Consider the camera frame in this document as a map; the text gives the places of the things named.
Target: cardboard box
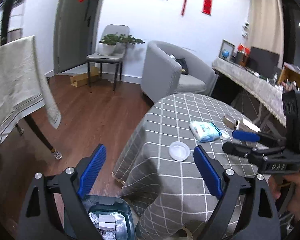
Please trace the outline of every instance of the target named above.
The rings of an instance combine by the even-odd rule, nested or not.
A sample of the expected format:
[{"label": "cardboard box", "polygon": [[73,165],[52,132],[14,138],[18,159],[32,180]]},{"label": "cardboard box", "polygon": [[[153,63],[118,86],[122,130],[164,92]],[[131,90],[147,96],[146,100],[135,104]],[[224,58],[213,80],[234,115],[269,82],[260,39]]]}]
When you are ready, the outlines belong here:
[{"label": "cardboard box", "polygon": [[[90,67],[91,83],[97,81],[98,76],[99,76],[99,68],[98,67]],[[80,75],[70,77],[70,83],[71,83],[71,85],[75,86],[76,88],[88,84],[88,73],[83,73]]]}]

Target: potted plant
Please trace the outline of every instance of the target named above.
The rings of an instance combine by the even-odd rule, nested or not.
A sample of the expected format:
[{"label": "potted plant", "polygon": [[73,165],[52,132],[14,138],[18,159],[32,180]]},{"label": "potted plant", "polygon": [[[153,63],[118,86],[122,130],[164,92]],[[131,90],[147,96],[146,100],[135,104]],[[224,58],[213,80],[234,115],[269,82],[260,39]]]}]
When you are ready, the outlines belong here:
[{"label": "potted plant", "polygon": [[114,50],[117,46],[119,37],[117,34],[107,34],[105,35],[101,41],[99,41],[98,45],[98,54],[103,56],[109,56],[114,53]]},{"label": "potted plant", "polygon": [[127,44],[131,44],[134,46],[136,44],[143,44],[143,43],[145,43],[143,40],[136,39],[132,35],[127,36],[125,34],[121,34],[120,36],[118,36],[118,45],[116,50],[118,53],[122,53],[124,51],[124,47],[127,46]]}]

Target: wooden shelf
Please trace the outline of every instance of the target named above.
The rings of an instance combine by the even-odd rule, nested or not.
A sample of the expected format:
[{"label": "wooden shelf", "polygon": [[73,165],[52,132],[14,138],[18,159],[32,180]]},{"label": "wooden shelf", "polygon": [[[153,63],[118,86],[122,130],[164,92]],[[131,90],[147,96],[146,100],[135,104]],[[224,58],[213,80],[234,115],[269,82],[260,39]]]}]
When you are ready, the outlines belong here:
[{"label": "wooden shelf", "polygon": [[277,81],[277,85],[279,85],[281,82],[285,82],[286,80],[289,80],[291,83],[295,81],[297,87],[300,88],[300,72],[297,72],[292,65],[284,63],[281,75]]}]

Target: curtain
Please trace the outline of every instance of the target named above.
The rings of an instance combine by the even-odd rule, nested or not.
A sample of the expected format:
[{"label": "curtain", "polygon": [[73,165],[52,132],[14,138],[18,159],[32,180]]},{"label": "curtain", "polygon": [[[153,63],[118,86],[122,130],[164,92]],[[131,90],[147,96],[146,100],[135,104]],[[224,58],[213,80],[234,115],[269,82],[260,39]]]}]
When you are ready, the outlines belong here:
[{"label": "curtain", "polygon": [[247,45],[279,54],[278,68],[281,69],[284,51],[282,0],[251,0],[248,21]]}]

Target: gray door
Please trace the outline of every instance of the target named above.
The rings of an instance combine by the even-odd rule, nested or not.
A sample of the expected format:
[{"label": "gray door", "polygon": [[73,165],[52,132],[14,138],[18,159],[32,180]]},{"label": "gray door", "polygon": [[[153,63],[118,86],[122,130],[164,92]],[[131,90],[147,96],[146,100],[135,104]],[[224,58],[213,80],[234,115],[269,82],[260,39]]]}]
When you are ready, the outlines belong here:
[{"label": "gray door", "polygon": [[98,0],[59,0],[54,43],[57,73],[84,64],[91,54],[97,5]]}]

